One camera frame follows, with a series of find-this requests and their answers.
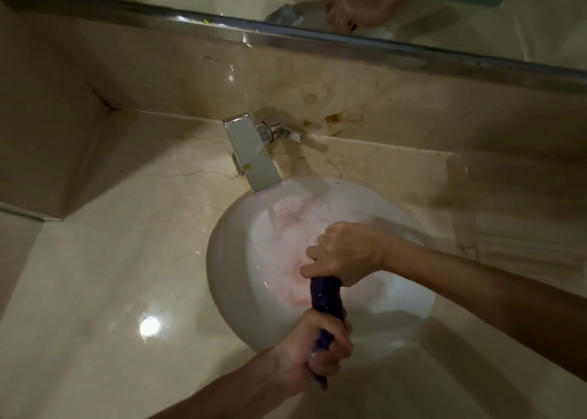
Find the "white vessel sink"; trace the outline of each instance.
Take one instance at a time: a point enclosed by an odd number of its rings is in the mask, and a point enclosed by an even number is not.
[[[400,209],[370,189],[334,178],[289,179],[248,195],[216,225],[207,253],[210,291],[228,325],[254,350],[275,345],[311,307],[309,280],[299,267],[310,262],[306,248],[336,221],[384,223],[420,243]],[[429,314],[434,293],[381,271],[343,288],[342,299],[355,343],[345,365],[357,366],[405,344]]]

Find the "marble countertop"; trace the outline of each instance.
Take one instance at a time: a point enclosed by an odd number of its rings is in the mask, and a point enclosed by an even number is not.
[[[0,417],[144,418],[253,352],[209,294],[205,252],[249,190],[220,123],[109,114],[77,210],[46,223],[0,323]],[[271,149],[283,179],[340,177],[459,253],[448,154],[313,137]],[[574,418],[586,385],[437,297],[412,346],[270,417]]]

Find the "marble backsplash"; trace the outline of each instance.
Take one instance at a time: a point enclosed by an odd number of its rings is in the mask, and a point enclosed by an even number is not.
[[[580,161],[587,100],[363,61],[26,14],[110,105],[225,119],[279,112],[308,133]]]

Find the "chrome edge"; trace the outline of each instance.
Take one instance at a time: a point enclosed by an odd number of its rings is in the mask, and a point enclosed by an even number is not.
[[[455,75],[562,93],[587,92],[587,72],[573,68],[503,59],[279,26],[121,0],[6,0],[23,12],[49,13],[137,28],[182,33],[301,53],[340,57],[401,70]]]

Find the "chrome faucet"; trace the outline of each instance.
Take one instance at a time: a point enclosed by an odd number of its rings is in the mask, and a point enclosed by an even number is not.
[[[254,193],[281,182],[265,146],[281,137],[301,142],[300,133],[285,128],[282,123],[255,125],[247,114],[225,119],[224,128],[234,149],[234,165],[240,175],[246,176]]]

